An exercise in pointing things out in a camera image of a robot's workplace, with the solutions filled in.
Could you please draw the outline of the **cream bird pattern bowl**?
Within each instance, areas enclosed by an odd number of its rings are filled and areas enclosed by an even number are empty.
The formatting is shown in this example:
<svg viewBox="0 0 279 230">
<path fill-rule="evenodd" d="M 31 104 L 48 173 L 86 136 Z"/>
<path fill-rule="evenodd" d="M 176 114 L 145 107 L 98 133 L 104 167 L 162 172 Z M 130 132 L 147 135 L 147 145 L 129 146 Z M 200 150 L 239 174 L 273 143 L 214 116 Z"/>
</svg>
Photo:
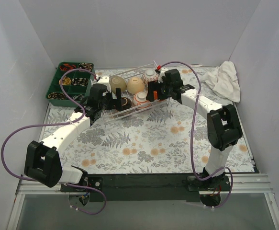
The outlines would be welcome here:
<svg viewBox="0 0 279 230">
<path fill-rule="evenodd" d="M 127 82 L 127 91 L 131 94 L 142 92 L 145 89 L 143 80 L 139 77 L 132 77 Z"/>
</svg>

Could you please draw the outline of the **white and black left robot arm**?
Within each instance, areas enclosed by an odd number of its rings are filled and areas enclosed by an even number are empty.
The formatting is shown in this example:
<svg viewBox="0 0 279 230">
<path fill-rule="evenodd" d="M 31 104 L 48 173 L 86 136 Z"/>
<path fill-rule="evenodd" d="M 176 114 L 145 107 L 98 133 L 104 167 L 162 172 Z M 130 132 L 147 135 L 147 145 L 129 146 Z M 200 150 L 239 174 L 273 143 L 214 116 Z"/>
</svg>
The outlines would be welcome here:
<svg viewBox="0 0 279 230">
<path fill-rule="evenodd" d="M 86 171 L 75 166 L 63 166 L 60 154 L 83 131 L 92 126 L 106 109 L 121 109 L 121 89 L 116 88 L 116 96 L 104 84 L 96 83 L 89 96 L 77 104 L 66 123 L 40 142 L 32 141 L 27 148 L 24 174 L 48 187 L 58 183 L 70 183 L 79 192 L 88 186 Z"/>
</svg>

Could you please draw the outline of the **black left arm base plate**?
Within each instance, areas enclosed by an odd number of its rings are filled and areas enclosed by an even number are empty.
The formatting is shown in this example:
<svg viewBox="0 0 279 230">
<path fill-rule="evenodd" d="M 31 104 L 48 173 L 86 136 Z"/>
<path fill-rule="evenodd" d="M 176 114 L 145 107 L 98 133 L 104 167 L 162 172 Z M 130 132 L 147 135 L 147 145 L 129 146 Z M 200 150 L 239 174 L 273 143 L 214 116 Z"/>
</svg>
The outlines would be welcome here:
<svg viewBox="0 0 279 230">
<path fill-rule="evenodd" d="M 98 190 L 102 190 L 102 184 L 103 184 L 103 178 L 102 177 L 97 177 L 97 176 L 89 176 L 89 177 L 84 177 L 83 179 L 80 180 L 80 182 L 77 184 L 79 186 L 88 186 L 92 187 Z M 68 193 L 86 193 L 90 192 L 89 189 L 86 188 L 77 188 L 77 187 L 72 187 L 72 186 L 65 186 L 61 185 L 60 186 L 60 192 L 68 192 Z"/>
</svg>

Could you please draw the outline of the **white wire dish rack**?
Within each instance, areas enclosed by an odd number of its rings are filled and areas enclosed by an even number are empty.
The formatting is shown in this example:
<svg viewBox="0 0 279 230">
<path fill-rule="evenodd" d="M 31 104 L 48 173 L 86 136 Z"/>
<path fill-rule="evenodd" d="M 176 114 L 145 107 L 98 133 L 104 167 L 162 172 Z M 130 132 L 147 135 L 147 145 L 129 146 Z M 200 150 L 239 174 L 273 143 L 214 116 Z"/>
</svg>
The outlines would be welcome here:
<svg viewBox="0 0 279 230">
<path fill-rule="evenodd" d="M 127 83 L 128 80 L 132 77 L 142 77 L 143 73 L 146 70 L 154 70 L 158 64 L 153 60 L 152 63 L 146 64 L 143 66 L 139 66 L 133 69 L 121 69 L 117 70 L 115 74 L 110 74 L 108 77 L 111 79 L 113 77 L 122 77 L 125 82 Z M 122 97 L 125 97 L 129 99 L 132 103 L 131 107 L 123 110 L 123 111 L 117 111 L 115 108 L 112 110 L 104 110 L 101 114 L 101 118 L 103 119 L 104 123 L 108 123 L 114 120 L 122 119 L 124 117 L 134 115 L 136 113 L 143 112 L 145 110 L 155 108 L 159 105 L 168 105 L 169 99 L 165 100 L 155 100 L 154 102 L 147 102 L 142 105 L 135 106 L 133 103 L 134 95 L 129 93 L 127 89 L 121 93 Z"/>
</svg>

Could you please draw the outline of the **white bowl red wreath pattern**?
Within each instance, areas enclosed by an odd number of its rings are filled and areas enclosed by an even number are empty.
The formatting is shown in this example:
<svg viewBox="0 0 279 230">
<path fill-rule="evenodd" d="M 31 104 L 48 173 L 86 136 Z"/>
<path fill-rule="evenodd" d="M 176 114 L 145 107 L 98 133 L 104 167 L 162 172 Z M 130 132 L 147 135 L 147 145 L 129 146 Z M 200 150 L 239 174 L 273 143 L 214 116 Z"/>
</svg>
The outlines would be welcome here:
<svg viewBox="0 0 279 230">
<path fill-rule="evenodd" d="M 146 99 L 147 92 L 141 91 L 134 95 L 133 105 L 137 109 L 145 109 L 151 106 L 151 103 Z"/>
</svg>

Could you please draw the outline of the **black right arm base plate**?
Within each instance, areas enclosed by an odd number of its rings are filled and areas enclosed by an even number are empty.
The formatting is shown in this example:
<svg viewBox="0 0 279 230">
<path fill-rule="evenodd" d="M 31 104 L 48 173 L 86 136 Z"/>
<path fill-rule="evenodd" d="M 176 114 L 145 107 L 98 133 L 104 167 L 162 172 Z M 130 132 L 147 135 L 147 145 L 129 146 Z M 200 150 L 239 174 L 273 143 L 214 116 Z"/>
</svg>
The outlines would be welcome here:
<svg viewBox="0 0 279 230">
<path fill-rule="evenodd" d="M 221 188 L 221 191 L 229 191 L 231 188 L 228 176 L 218 176 L 206 181 L 199 181 L 194 176 L 187 177 L 187 186 L 189 191 L 215 191 Z"/>
</svg>

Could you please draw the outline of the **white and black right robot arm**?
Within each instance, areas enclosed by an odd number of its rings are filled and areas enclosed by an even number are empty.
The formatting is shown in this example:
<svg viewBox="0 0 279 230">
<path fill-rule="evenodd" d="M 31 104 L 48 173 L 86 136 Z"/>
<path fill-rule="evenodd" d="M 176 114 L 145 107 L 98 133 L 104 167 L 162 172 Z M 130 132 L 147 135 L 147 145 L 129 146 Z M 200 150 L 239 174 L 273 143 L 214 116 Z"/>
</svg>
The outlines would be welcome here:
<svg viewBox="0 0 279 230">
<path fill-rule="evenodd" d="M 200 95 L 192 85 L 184 84 L 177 69 L 155 70 L 158 79 L 148 83 L 146 99 L 149 102 L 172 98 L 193 109 L 207 121 L 207 137 L 211 144 L 208 162 L 202 174 L 194 174 L 194 183 L 214 190 L 224 180 L 226 162 L 234 145 L 243 136 L 237 111 L 232 104 L 222 105 Z"/>
</svg>

